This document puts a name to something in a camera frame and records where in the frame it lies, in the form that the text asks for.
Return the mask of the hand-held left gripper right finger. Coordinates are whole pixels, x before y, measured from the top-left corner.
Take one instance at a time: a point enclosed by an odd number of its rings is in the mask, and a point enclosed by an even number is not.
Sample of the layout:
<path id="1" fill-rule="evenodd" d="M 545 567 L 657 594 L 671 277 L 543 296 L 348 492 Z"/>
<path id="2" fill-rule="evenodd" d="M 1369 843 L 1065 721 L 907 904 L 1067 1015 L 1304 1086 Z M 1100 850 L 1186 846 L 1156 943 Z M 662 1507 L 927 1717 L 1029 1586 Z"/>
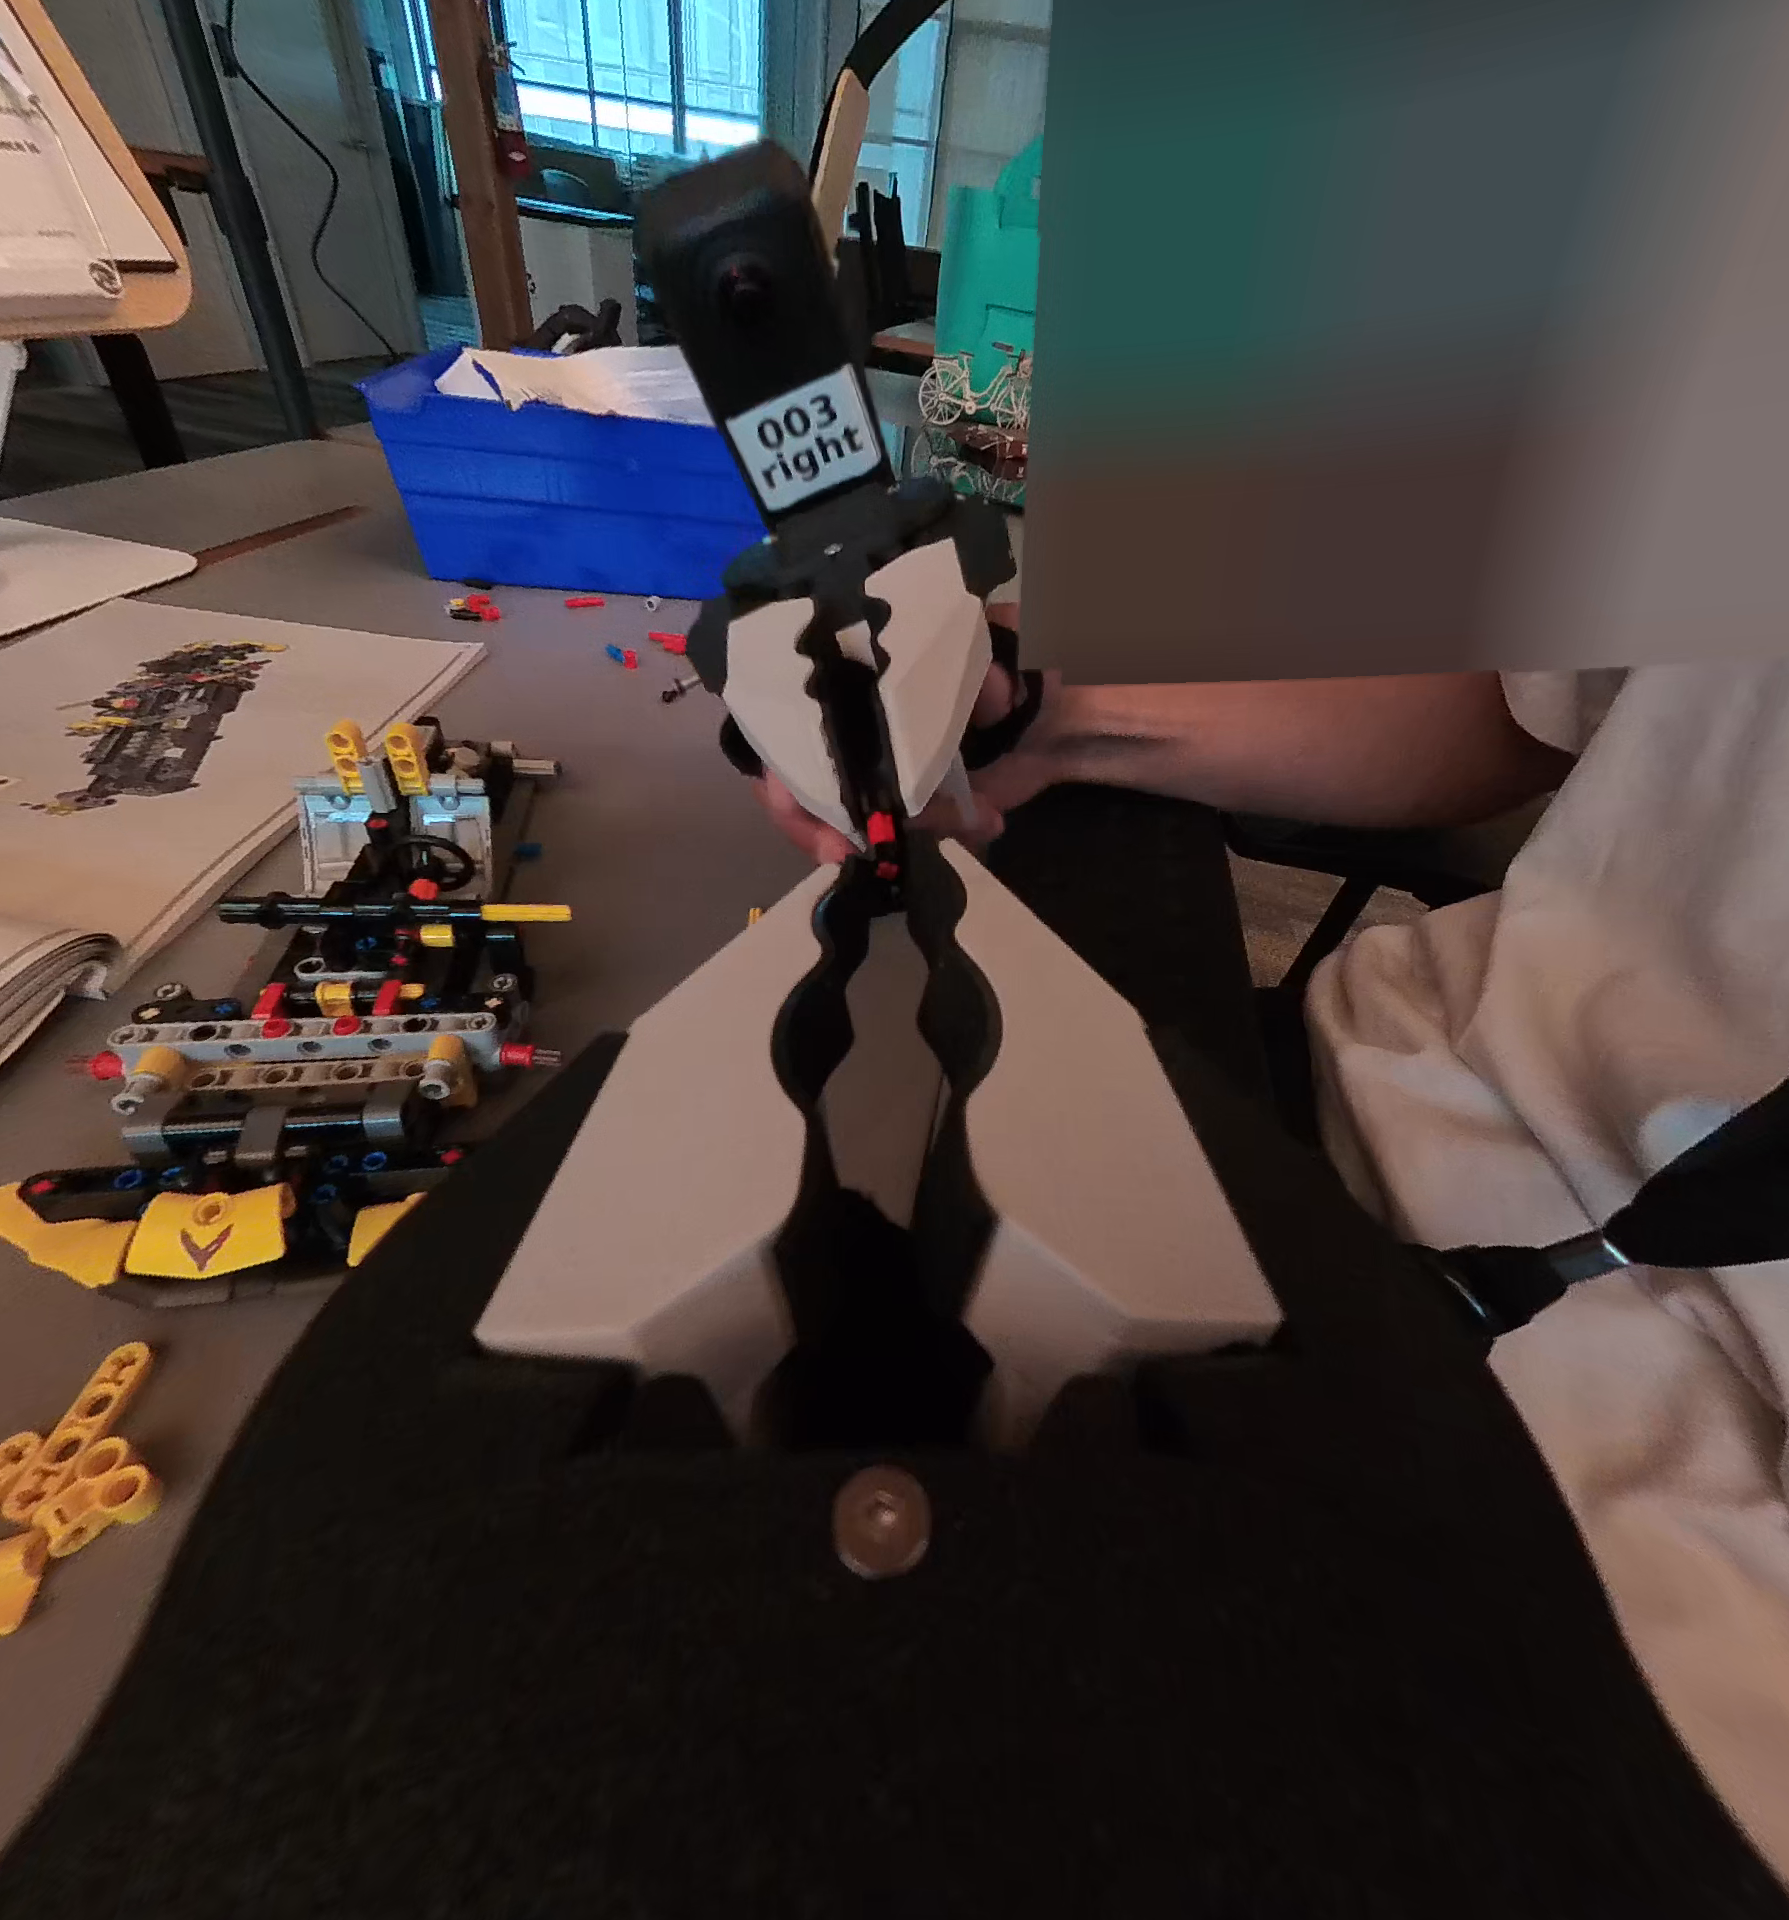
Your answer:
<path id="1" fill-rule="evenodd" d="M 1281 1308 L 1133 1004 L 955 843 L 916 853 L 907 933 L 911 1226 L 930 1306 L 987 1358 L 979 1435 L 1026 1443 L 1078 1376 L 1265 1343 Z"/>

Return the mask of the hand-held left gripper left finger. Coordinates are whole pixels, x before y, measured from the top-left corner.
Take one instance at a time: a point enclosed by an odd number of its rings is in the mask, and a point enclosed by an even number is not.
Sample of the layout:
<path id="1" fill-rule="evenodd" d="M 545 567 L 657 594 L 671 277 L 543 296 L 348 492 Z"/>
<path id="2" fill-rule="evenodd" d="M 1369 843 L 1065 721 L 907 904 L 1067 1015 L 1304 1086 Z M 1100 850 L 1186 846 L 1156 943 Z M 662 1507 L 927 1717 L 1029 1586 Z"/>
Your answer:
<path id="1" fill-rule="evenodd" d="M 628 1027 L 473 1326 L 479 1347 L 688 1374 L 742 1439 L 784 1441 L 771 1376 L 793 1334 L 771 1242 L 805 1122 L 771 1031 L 836 876 L 816 866 Z"/>

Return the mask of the person's right forearm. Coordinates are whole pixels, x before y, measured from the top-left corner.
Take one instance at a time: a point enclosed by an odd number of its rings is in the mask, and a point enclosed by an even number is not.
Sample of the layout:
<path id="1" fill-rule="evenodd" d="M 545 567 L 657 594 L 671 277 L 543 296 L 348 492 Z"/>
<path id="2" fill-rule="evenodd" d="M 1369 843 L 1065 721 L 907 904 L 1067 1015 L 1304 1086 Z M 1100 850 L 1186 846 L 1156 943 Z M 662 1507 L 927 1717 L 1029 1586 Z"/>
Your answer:
<path id="1" fill-rule="evenodd" d="M 1023 794 L 1095 782 L 1328 827 L 1454 827 L 1573 765 L 1491 672 L 1080 685 L 1041 718 Z"/>

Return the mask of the lego car chassis model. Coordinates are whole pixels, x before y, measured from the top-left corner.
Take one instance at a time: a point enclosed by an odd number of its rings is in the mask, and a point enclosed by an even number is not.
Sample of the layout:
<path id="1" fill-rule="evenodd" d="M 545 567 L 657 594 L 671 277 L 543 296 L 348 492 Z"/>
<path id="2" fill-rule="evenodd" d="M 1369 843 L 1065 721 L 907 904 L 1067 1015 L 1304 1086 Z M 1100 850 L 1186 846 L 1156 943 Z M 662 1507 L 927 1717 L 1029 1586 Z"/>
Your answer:
<path id="1" fill-rule="evenodd" d="M 432 716 L 375 747 L 340 721 L 326 747 L 295 782 L 301 885 L 215 908 L 283 940 L 268 971 L 150 989 L 90 1060 L 119 1159 L 0 1187 L 0 1239 L 33 1267 L 138 1308 L 331 1278 L 471 1149 L 485 1086 L 565 1063 L 531 1039 L 524 936 L 570 908 L 506 893 L 562 764 Z"/>

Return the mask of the pile of yellow lego pieces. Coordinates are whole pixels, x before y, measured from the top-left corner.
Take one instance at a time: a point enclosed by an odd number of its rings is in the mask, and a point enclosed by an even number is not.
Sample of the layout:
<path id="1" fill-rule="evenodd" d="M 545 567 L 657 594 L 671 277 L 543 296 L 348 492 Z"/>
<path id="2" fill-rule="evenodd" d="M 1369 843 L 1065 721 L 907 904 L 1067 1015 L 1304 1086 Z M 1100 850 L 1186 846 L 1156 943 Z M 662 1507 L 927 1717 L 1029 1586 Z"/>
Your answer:
<path id="1" fill-rule="evenodd" d="M 51 1431 L 0 1441 L 0 1638 L 29 1615 L 50 1565 L 158 1510 L 161 1477 L 118 1430 L 153 1365 L 150 1345 L 128 1341 Z"/>

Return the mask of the white papers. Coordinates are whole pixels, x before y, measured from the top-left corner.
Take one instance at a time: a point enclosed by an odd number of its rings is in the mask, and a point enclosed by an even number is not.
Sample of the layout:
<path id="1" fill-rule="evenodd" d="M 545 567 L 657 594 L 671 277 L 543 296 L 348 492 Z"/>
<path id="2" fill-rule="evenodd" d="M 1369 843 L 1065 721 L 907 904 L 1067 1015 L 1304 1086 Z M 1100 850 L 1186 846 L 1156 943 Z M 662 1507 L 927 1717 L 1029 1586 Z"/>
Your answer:
<path id="1" fill-rule="evenodd" d="M 678 345 L 565 353 L 461 348 L 432 383 L 449 398 L 500 401 L 512 412 L 539 401 L 596 415 L 715 427 Z"/>

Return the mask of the brown flat box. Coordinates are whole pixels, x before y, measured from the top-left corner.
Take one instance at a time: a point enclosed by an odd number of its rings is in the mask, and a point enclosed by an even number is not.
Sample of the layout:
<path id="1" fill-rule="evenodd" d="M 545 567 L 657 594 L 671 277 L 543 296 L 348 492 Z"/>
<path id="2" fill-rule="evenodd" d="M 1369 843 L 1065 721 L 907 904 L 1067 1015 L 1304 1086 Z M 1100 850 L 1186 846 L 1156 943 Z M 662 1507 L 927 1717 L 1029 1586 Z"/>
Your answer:
<path id="1" fill-rule="evenodd" d="M 926 423 L 908 437 L 907 453 L 911 475 L 1009 513 L 1025 511 L 1029 444 L 1020 437 L 979 421 Z"/>

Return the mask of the teal carry bag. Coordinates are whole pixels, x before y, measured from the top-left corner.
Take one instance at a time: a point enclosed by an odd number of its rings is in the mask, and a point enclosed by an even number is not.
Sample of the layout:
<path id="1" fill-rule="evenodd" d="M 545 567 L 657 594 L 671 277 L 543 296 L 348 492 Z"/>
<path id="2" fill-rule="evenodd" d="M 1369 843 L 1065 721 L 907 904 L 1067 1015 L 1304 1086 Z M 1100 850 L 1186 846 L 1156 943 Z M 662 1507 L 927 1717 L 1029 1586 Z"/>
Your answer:
<path id="1" fill-rule="evenodd" d="M 935 285 L 934 353 L 966 355 L 980 387 L 1034 341 L 1043 140 L 993 188 L 950 190 Z"/>

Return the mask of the black dimpled pad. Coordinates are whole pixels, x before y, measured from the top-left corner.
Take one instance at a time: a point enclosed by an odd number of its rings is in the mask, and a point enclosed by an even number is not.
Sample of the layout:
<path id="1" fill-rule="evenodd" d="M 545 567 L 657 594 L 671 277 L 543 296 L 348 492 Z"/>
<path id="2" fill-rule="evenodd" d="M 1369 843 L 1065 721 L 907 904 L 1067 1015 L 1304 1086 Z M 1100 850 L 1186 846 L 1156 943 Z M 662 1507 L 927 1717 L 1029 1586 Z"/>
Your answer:
<path id="1" fill-rule="evenodd" d="M 1222 816 L 1063 782 L 1018 806 L 984 862 L 1158 1034 L 1265 1104 L 1270 1073 Z"/>

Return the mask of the blue plastic bin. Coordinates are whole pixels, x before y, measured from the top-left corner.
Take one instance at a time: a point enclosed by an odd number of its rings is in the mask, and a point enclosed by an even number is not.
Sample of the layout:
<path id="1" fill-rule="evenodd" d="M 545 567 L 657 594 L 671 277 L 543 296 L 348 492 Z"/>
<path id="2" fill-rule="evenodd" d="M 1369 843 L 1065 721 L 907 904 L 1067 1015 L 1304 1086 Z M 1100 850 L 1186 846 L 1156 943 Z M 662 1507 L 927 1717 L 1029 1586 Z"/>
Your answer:
<path id="1" fill-rule="evenodd" d="M 358 383 L 430 579 L 702 602 L 763 540 L 715 427 L 452 398 L 455 353 Z"/>

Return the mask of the black office chair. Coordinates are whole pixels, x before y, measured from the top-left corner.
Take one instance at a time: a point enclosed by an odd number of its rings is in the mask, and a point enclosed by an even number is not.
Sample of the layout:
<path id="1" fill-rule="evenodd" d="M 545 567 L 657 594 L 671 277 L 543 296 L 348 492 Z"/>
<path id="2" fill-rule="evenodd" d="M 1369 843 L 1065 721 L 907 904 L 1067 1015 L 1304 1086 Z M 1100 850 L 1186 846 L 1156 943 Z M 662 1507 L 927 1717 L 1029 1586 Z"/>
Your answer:
<path id="1" fill-rule="evenodd" d="M 1533 804 L 1466 827 L 1328 827 L 1226 811 L 1230 855 L 1336 880 L 1314 928 L 1281 978 L 1257 989 L 1268 1054 L 1287 1063 L 1302 1038 L 1302 1002 L 1318 962 L 1348 936 L 1376 891 L 1435 910 L 1495 891 L 1539 816 Z"/>

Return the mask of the black metal pole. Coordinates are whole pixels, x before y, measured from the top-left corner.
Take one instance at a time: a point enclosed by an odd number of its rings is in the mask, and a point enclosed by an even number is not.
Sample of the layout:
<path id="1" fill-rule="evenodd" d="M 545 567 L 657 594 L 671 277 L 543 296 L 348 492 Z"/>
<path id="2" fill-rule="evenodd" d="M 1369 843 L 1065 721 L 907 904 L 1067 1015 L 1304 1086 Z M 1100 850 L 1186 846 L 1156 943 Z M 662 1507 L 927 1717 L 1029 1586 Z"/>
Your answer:
<path id="1" fill-rule="evenodd" d="M 257 194 L 248 173 L 226 94 L 213 58 L 213 38 L 197 2 L 161 2 L 171 58 L 207 161 L 207 197 L 234 259 L 241 296 L 276 392 L 287 434 L 322 439 L 305 369 L 288 321 L 283 281 L 268 242 Z"/>

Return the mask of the open instruction booklet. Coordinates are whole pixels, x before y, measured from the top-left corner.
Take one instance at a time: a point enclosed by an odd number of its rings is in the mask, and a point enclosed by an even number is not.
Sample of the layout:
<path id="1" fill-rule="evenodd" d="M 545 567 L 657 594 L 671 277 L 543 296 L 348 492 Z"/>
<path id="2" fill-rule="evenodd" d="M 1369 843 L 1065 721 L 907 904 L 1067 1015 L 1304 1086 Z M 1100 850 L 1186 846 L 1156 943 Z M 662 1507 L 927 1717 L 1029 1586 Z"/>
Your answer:
<path id="1" fill-rule="evenodd" d="M 0 1065 L 295 827 L 326 732 L 434 707 L 471 641 L 118 602 L 0 650 Z"/>

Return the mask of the printed task sheet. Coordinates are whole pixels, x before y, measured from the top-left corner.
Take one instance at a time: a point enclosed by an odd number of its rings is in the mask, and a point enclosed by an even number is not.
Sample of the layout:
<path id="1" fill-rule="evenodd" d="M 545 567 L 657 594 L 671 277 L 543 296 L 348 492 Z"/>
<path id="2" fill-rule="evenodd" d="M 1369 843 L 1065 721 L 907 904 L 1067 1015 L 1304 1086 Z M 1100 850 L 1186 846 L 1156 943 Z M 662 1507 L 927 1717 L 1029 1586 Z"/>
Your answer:
<path id="1" fill-rule="evenodd" d="M 98 311 L 119 296 L 121 274 L 172 267 L 30 33 L 0 4 L 0 313 Z"/>

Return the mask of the wooden post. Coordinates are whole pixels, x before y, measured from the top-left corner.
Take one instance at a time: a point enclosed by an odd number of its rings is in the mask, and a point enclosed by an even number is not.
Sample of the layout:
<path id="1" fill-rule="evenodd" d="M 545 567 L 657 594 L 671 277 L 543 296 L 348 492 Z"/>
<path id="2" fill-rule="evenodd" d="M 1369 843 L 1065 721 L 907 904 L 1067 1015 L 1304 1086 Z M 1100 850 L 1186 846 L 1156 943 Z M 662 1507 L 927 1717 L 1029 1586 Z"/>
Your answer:
<path id="1" fill-rule="evenodd" d="M 497 111 L 505 50 L 497 42 L 488 4 L 427 2 L 427 19 L 477 341 L 518 348 L 531 335 L 534 316 L 510 161 L 512 153 L 524 153 L 524 140 L 502 129 Z"/>

